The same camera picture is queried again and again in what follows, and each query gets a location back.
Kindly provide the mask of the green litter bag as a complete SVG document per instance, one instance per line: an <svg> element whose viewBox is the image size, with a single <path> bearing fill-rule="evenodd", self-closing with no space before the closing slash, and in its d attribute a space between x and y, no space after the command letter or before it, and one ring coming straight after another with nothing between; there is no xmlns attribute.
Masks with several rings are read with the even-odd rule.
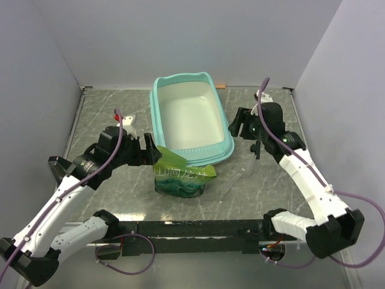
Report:
<svg viewBox="0 0 385 289"><path fill-rule="evenodd" d="M155 191L179 198L201 196L206 185L217 177L214 166L188 167L187 160L165 147L158 146L162 157L153 165Z"/></svg>

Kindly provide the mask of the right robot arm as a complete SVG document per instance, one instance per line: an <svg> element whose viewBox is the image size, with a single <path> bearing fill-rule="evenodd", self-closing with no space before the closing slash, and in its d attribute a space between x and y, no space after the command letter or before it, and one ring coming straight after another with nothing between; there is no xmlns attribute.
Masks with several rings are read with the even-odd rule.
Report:
<svg viewBox="0 0 385 289"><path fill-rule="evenodd" d="M316 168L302 138L286 129L283 110L275 102L261 105L262 115L239 107L228 130L233 137L253 140L251 152L269 153L291 177L313 216L301 217L278 208L263 216L264 236L275 240L287 235L305 241L310 251L324 259L356 243L364 223L360 210L352 210L326 183Z"/></svg>

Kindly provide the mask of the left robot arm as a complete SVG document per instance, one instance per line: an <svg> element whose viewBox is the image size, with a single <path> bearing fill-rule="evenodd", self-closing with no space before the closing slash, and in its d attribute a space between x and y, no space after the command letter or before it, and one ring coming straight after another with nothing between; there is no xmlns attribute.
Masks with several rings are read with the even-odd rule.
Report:
<svg viewBox="0 0 385 289"><path fill-rule="evenodd" d="M151 134L145 133L145 149L140 139L118 126L109 126L73 161L50 157L49 165L58 187L33 220L13 238L1 239L1 257L31 285L39 287L57 271L61 262L94 241L114 241L119 219L99 210L76 228L60 234L60 229L78 205L91 196L124 165L151 166L162 154Z"/></svg>

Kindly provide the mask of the clear plastic scoop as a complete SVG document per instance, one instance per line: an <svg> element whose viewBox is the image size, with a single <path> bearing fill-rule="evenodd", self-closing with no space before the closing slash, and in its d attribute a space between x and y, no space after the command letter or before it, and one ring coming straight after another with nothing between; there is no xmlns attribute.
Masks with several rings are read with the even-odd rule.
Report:
<svg viewBox="0 0 385 289"><path fill-rule="evenodd" d="M247 164L234 174L225 184L222 194L225 195L240 178L248 178L252 173L257 159L252 155Z"/></svg>

